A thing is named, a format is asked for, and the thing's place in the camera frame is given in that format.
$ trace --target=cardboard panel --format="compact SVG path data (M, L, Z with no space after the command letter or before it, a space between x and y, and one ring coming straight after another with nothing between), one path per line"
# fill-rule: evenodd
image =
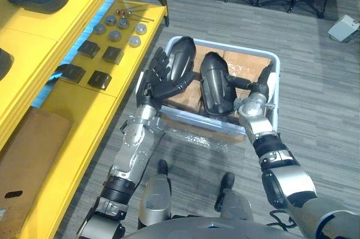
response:
M71 122L31 107L0 155L0 238L20 232Z

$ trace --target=gray round knob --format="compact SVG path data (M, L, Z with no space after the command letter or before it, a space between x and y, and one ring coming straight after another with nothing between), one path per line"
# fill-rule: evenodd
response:
M92 30L95 34L101 35L101 34L105 33L106 26L104 24L97 24L94 26L94 28Z
M120 38L122 38L122 35L119 31L114 30L109 33L108 37L111 41L116 42L119 41Z
M108 15L105 18L106 25L114 25L116 23L116 17L114 15Z
M144 35L147 32L147 28L145 24L138 24L135 27L135 32L138 33L139 35Z
M140 37L138 35L132 35L129 38L129 44L131 47L134 47L134 48L139 47L141 44Z
M120 29L128 29L129 26L130 26L130 22L129 22L129 20L126 19L126 18L122 18L122 19L120 19L120 20L118 21L118 27L119 27Z

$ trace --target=cable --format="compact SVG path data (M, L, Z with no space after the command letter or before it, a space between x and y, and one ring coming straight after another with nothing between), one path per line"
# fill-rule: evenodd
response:
M284 222L282 222L281 220L280 220L280 218L278 217L278 216L276 216L275 214L277 214L277 213L285 213L285 214L287 214L286 213L286 211L284 211L284 210L272 210L271 212L270 212L270 216L271 217L273 217L273 218L275 218L275 220L277 221L277 222L273 222L273 223L268 223L268 224L266 224L266 226L280 226L284 231L288 231L287 229L292 229L292 228L295 228L297 225L296 225L296 223L292 220L292 218L291 217L289 217L289 222L293 222L293 224L291 224L291 225L286 225Z

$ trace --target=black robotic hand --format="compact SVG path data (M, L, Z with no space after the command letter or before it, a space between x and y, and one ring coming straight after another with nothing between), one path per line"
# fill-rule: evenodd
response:
M184 72L179 78L168 80L167 75L171 71L168 64L167 54L159 47L138 87L136 93L137 106L147 104L159 111L162 100L185 91L194 79L195 73L190 70Z

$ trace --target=gray carpet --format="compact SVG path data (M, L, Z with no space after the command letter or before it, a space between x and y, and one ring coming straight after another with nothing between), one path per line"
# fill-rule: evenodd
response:
M136 0L155 3L155 0ZM256 8L241 0L168 0L170 27L160 30L145 59L175 35L271 51L281 61L279 132L283 142L310 174L319 196L360 211L359 39L337 43L327 31L343 14L357 19L359 0L329 0L325 19L305 8L284 12ZM73 238L102 189L120 147L120 127L135 112L134 83L116 113L63 218L55 238ZM123 222L136 230L137 209L145 183L164 158L172 179L173 214L217 216L213 210L226 171L236 174L234 189L247 196L259 223L273 219L258 158L248 141L235 145L206 141L171 131L155 150ZM300 234L297 228L291 232Z

